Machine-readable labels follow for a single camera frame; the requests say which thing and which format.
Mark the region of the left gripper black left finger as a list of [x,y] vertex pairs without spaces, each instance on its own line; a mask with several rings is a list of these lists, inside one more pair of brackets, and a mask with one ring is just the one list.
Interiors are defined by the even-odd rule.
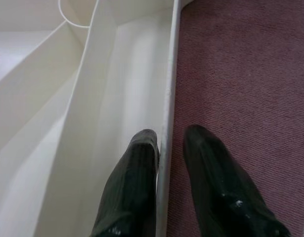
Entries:
[[158,164],[156,133],[135,134],[105,184],[91,237],[155,237]]

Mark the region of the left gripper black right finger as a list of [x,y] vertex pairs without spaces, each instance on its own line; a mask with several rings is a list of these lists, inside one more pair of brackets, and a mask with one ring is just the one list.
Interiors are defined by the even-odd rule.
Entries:
[[183,158],[201,237],[292,237],[212,132],[197,124],[188,126]]

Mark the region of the white plastic children table top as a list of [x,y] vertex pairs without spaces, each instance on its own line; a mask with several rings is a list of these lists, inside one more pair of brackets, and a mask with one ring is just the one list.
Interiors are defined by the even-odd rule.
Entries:
[[157,134],[166,237],[182,0],[0,0],[0,237],[88,237],[131,138]]

